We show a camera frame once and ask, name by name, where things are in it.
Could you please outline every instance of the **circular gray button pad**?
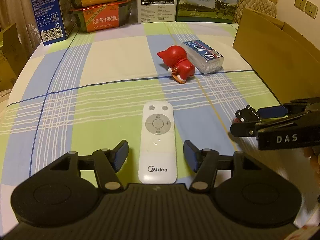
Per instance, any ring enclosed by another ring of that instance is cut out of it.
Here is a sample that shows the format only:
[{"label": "circular gray button pad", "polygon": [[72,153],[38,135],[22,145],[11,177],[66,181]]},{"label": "circular gray button pad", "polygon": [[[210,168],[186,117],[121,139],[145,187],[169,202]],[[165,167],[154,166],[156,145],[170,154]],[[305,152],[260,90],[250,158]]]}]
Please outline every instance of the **circular gray button pad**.
[{"label": "circular gray button pad", "polygon": [[146,120],[146,128],[149,132],[161,135],[170,130],[171,122],[164,114],[152,114]]}]

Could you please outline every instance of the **white wall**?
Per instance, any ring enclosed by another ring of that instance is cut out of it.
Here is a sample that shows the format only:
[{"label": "white wall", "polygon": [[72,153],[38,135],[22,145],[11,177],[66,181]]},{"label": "white wall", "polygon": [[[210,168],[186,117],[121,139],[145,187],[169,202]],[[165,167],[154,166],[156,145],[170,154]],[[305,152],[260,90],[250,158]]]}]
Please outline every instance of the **white wall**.
[{"label": "white wall", "polygon": [[[294,6],[295,0],[278,0],[277,18],[295,28],[320,50],[320,10],[316,19]],[[320,0],[308,0],[320,7]]]}]

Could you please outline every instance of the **toy head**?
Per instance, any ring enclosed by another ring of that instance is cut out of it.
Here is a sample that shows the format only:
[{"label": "toy head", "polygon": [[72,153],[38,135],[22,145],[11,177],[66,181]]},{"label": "toy head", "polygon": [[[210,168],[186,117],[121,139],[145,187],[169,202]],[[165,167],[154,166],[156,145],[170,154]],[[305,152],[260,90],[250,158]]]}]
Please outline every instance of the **toy head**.
[{"label": "toy head", "polygon": [[168,67],[173,68],[182,59],[188,58],[186,51],[183,47],[174,45],[167,48],[164,51],[157,53],[162,58],[164,64]]}]

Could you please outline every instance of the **tablecloth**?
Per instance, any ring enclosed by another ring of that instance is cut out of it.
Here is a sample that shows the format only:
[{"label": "tablecloth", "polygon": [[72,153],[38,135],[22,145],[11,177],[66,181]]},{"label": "tablecloth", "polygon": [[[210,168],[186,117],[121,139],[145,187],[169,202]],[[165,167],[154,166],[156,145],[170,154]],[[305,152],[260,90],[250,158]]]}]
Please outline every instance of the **tablecloth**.
[{"label": "tablecloth", "polygon": [[[0,235],[17,223],[10,207],[15,186],[70,150],[87,155],[126,139],[130,152],[118,176],[123,184],[139,182],[142,108],[151,100],[173,105],[177,182],[188,186],[193,177],[183,159],[185,140],[222,155],[242,149],[298,186],[304,206],[297,224],[314,220],[319,190],[302,154],[262,153],[254,138],[230,139],[237,109],[277,104],[232,49],[235,35],[235,25],[167,22],[93,33],[74,29],[65,41],[41,44],[12,89],[0,123]],[[225,61],[218,73],[197,71],[181,85],[156,53],[194,39],[217,50]],[[82,176],[95,184],[92,172]]]}]

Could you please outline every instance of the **human hand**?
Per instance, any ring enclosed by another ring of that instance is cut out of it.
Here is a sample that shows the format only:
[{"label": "human hand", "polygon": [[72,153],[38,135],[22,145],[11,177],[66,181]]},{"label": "human hand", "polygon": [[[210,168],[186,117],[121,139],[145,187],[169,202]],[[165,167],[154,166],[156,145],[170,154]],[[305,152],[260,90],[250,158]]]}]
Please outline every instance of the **human hand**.
[{"label": "human hand", "polygon": [[320,185],[320,156],[315,155],[311,147],[303,149],[303,155],[310,158],[311,168],[314,170],[316,182]]}]

